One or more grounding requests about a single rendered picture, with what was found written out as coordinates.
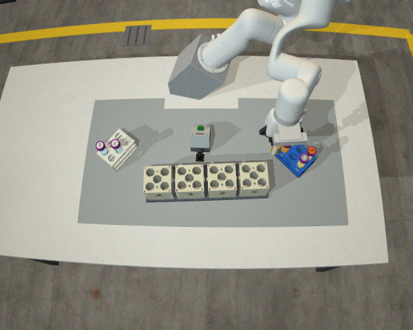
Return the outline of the white tube rack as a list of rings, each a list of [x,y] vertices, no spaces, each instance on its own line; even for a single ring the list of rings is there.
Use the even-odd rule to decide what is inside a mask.
[[[119,133],[119,135],[116,137],[116,135]],[[112,141],[113,139],[118,139],[120,142],[120,145],[123,148],[123,152],[120,154],[117,154],[111,145],[108,146],[109,142]],[[128,140],[129,139],[129,140]],[[106,148],[109,150],[109,153],[107,155],[101,155],[101,153],[98,151],[97,155],[108,165],[110,166],[113,170],[117,171],[124,163],[125,161],[131,156],[131,154],[138,148],[136,142],[131,139],[127,134],[125,134],[123,131],[117,131],[115,134],[113,134],[110,139],[105,143]],[[125,153],[125,154],[124,154]],[[122,155],[124,156],[120,158]],[[111,156],[110,156],[111,155]],[[108,160],[109,158],[109,160]]]

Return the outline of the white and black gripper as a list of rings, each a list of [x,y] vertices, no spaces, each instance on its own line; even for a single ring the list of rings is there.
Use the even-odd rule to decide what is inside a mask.
[[[268,137],[269,142],[271,142],[271,146],[273,146],[273,134],[279,133],[277,121],[274,117],[274,109],[271,109],[271,111],[268,113],[265,120],[265,127],[259,130],[260,135],[265,135],[266,137]],[[301,132],[304,132],[303,128],[301,127],[302,117],[299,120],[299,125]]]

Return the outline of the grey bench mat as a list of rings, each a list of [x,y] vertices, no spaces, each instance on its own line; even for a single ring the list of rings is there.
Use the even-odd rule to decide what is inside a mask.
[[[171,227],[348,226],[346,192],[333,100],[308,100],[302,115],[306,148],[317,157],[295,176],[271,154],[259,130],[276,98],[238,98],[238,109],[164,109],[164,98],[95,100],[78,223]],[[191,125],[211,125],[210,152],[191,152]],[[96,143],[120,129],[138,148],[113,170]],[[262,199],[146,202],[144,166],[267,162]]]

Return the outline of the blue tube rack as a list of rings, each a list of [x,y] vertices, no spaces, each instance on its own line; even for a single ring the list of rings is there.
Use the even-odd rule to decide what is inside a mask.
[[[316,160],[316,157],[313,156],[313,158],[310,161],[308,161],[303,168],[299,168],[297,166],[299,156],[302,153],[306,153],[306,150],[307,148],[304,145],[294,145],[290,147],[287,153],[283,153],[280,148],[279,153],[281,153],[283,157],[279,153],[275,155],[275,157],[281,163],[283,163],[295,176],[300,177],[300,175],[302,175],[309,168],[309,166],[311,166],[313,162]]]

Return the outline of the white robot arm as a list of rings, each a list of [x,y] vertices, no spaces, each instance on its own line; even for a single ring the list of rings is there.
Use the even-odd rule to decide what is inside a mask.
[[[283,45],[295,32],[328,27],[335,2],[345,5],[352,0],[257,1],[278,16],[254,8],[244,10],[215,41],[212,35],[210,42],[200,46],[198,60],[208,72],[219,74],[251,46],[252,40],[273,45],[267,74],[282,82],[274,109],[279,133],[273,134],[273,146],[303,145],[308,140],[306,132],[301,133],[299,120],[307,114],[304,108],[322,72],[317,63],[282,53]]]

